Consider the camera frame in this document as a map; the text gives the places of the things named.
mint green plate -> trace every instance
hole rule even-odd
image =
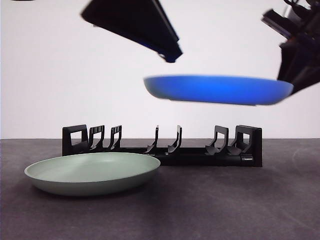
[[[24,173],[32,184],[48,193],[94,196],[120,192],[148,181],[160,161],[155,157],[101,152],[61,156],[36,162]]]

plastic dish rack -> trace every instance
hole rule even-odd
[[[72,143],[71,134],[81,132],[81,142]],[[160,160],[161,165],[208,165],[208,166],[242,166],[262,167],[262,129],[246,125],[235,127],[235,139],[229,144],[229,129],[216,125],[214,139],[203,147],[181,147],[182,127],[177,126],[176,139],[168,147],[158,147],[159,126],[155,129],[155,139],[146,147],[121,147],[122,126],[111,128],[110,144],[103,146],[105,126],[95,126],[88,130],[86,125],[75,125],[62,128],[62,155],[84,153],[136,153],[150,155]],[[94,134],[101,133],[100,140],[94,145]],[[216,147],[218,133],[224,135],[221,147]]]

gray table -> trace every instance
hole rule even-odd
[[[31,185],[24,168],[60,155],[59,139],[1,141],[2,240],[320,239],[320,139],[266,139],[262,168],[161,166],[149,183],[99,197]]]

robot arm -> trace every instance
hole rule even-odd
[[[282,53],[278,80],[293,84],[292,94],[320,82],[320,3],[308,0],[310,9],[289,2],[291,12],[288,18],[272,9],[262,21],[287,38],[280,45]]]

plate rim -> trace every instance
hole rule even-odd
[[[152,158],[154,160],[156,160],[156,162],[158,163],[156,167],[148,170],[148,171],[144,171],[144,172],[141,172],[139,174],[134,174],[134,175],[131,175],[131,176],[126,176],[126,177],[119,177],[119,178],[114,178],[114,179],[107,179],[107,180],[101,180],[101,181],[53,181],[53,180],[47,180],[47,179],[41,179],[41,178],[37,178],[37,177],[34,177],[32,175],[30,175],[28,173],[28,169],[31,168],[32,166],[36,165],[36,164],[39,164],[39,163],[42,163],[42,162],[46,162],[46,161],[50,161],[50,160],[54,160],[54,159],[61,159],[61,158],[65,158],[65,157],[70,157],[70,156],[78,156],[78,155],[94,155],[94,154],[98,154],[98,155],[104,155],[104,154],[128,154],[128,155],[140,155],[140,156],[145,156],[145,157],[148,157],[148,158]],[[137,176],[140,176],[140,175],[143,175],[143,174],[147,174],[147,173],[150,173],[156,169],[158,169],[161,165],[161,162],[159,161],[159,159],[157,159],[156,157],[154,156],[150,156],[150,155],[145,155],[145,154],[140,154],[140,153],[133,153],[133,152],[90,152],[90,153],[81,153],[81,154],[72,154],[72,155],[67,155],[67,156],[57,156],[57,157],[52,157],[52,158],[49,158],[49,159],[44,159],[44,160],[41,160],[41,161],[37,161],[35,163],[32,163],[30,164],[29,166],[27,166],[25,169],[24,169],[24,174],[33,179],[33,180],[37,180],[37,181],[43,181],[43,182],[49,182],[49,183],[59,183],[59,184],[93,184],[93,183],[103,183],[103,182],[110,182],[110,181],[116,181],[116,180],[124,180],[124,179],[128,179],[128,178],[132,178],[132,177],[137,177]]]

